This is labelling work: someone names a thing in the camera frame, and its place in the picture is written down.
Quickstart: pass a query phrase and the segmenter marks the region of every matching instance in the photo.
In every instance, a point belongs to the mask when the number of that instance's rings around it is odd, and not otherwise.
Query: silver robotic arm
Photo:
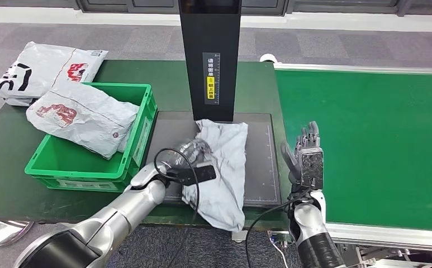
[[[289,231],[296,240],[303,268],[346,267],[325,225],[324,153],[316,122],[308,124],[308,132],[302,129],[294,152],[286,143],[281,150],[290,169],[288,177],[292,191],[289,199],[296,199],[288,210]]]
[[[20,254],[13,267],[104,268],[124,239],[163,202],[171,181],[196,183],[191,169],[199,182],[219,175],[213,162],[204,162],[210,148],[202,140],[185,140],[163,151],[159,160],[155,158],[155,162],[144,166],[112,203],[73,227],[38,238]]]
[[[159,163],[160,171],[166,165]],[[154,164],[135,175],[108,206],[71,228],[44,235],[20,254],[14,268],[104,268],[112,253],[165,197]]]

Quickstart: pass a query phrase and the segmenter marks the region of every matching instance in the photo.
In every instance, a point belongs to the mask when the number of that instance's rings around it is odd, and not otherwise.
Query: crumpled gray fabric
[[[200,138],[211,147],[205,160],[215,159],[220,177],[199,183],[199,215],[211,226],[239,232],[244,226],[245,142],[248,125],[214,123],[207,119],[196,121]],[[184,186],[182,200],[193,206],[197,198],[196,186]]]

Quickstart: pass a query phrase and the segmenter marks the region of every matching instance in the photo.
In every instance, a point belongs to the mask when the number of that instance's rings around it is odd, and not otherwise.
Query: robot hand
[[[310,122],[296,139],[294,153],[286,143],[281,152],[289,172],[292,192],[289,199],[297,199],[288,209],[289,232],[296,240],[303,268],[345,267],[325,226],[323,187],[323,158],[319,130]]]

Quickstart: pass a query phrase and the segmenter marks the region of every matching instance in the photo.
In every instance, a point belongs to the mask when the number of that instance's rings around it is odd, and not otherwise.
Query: green plastic crate
[[[140,106],[129,132],[125,152],[110,160],[71,141],[46,135],[25,173],[50,189],[122,192],[143,165],[145,148],[155,120],[156,104],[147,84],[85,83],[121,102]]]

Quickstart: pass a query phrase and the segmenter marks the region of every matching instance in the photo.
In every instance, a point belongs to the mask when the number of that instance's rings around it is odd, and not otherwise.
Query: white baseboard
[[[0,7],[2,23],[180,25],[179,15],[83,13],[71,8]],[[242,16],[241,27],[358,31],[432,32],[432,16],[363,13],[303,13],[284,17]]]

